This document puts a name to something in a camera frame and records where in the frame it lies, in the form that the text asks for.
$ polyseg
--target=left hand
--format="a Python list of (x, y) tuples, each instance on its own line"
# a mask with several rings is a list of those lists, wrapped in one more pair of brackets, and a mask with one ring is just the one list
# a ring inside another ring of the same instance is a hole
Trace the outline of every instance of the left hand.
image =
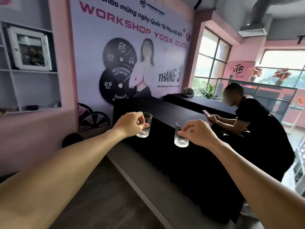
[(206, 116), (206, 117), (207, 117), (208, 121), (213, 124), (216, 123), (216, 121), (217, 121), (216, 116), (210, 116), (210, 117)]
[(135, 136), (142, 129), (149, 127), (149, 124), (145, 123), (145, 119), (142, 112), (131, 112), (121, 116), (116, 122), (113, 130), (120, 133), (123, 138)]

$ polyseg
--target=smartphone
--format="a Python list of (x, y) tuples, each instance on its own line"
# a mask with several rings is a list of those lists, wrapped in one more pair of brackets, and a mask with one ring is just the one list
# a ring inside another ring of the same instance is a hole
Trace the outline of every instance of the smartphone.
[(206, 116), (211, 117), (210, 113), (208, 113), (206, 110), (202, 110), (202, 111)]

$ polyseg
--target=woman on poster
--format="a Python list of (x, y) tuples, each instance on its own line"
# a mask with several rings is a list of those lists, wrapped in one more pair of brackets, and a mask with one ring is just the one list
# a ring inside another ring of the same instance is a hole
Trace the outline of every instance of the woman on poster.
[(150, 38), (144, 39), (141, 47), (141, 61), (135, 64), (129, 80), (129, 87), (137, 87), (134, 97), (151, 96), (155, 74), (154, 45)]

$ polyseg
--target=black tablecloth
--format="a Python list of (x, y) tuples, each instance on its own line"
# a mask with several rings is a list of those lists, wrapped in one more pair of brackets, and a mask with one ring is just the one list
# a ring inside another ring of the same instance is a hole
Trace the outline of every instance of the black tablecloth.
[(227, 119), (234, 119), (237, 109), (236, 107), (230, 107), (216, 100), (209, 100), (201, 96), (187, 97), (180, 93), (163, 96), (163, 100), (198, 113), (206, 110), (210, 114), (217, 114)]
[(207, 149), (190, 142), (186, 148), (174, 144), (177, 121), (202, 119), (204, 114), (191, 111), (154, 98), (116, 100), (113, 124), (127, 112), (142, 111), (152, 114), (147, 138), (130, 137), (125, 142), (169, 175), (204, 215), (227, 224), (236, 222), (244, 198), (219, 160)]

